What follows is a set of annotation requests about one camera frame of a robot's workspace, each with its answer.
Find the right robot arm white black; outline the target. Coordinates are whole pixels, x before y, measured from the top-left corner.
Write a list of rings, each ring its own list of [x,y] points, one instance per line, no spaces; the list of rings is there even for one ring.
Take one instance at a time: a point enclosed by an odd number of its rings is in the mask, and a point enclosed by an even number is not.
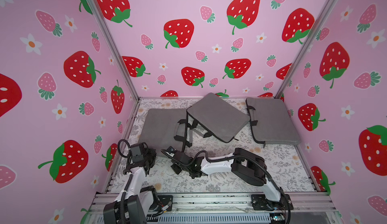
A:
[[[284,193],[267,171],[265,160],[247,150],[236,148],[233,153],[221,157],[208,157],[205,150],[190,157],[171,146],[161,152],[171,159],[171,168],[177,175],[185,171],[195,179],[215,173],[233,173],[247,184],[258,187],[262,194],[252,195],[254,210],[294,209],[289,195]]]

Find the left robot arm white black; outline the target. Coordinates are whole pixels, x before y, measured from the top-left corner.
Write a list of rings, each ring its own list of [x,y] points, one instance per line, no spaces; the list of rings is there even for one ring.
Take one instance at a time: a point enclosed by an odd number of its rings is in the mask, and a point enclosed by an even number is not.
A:
[[[130,145],[125,139],[118,142],[119,155],[127,159],[124,175],[129,178],[114,202],[103,210],[106,224],[145,224],[146,213],[155,202],[152,187],[142,188],[146,176],[154,166],[156,150],[145,142]]]

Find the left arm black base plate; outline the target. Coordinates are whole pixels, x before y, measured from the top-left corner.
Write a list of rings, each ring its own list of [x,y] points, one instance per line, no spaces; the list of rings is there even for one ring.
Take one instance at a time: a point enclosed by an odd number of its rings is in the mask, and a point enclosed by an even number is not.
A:
[[[158,195],[153,204],[151,205],[149,212],[159,211],[172,211],[173,196],[172,195]]]

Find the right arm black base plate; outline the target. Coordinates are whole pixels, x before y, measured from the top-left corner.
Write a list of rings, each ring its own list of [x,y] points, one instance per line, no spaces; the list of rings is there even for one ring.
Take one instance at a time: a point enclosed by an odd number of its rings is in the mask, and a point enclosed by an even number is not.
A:
[[[270,201],[264,194],[254,194],[251,196],[252,207],[254,210],[275,211],[275,210],[294,210],[289,195],[280,195],[280,201]]]

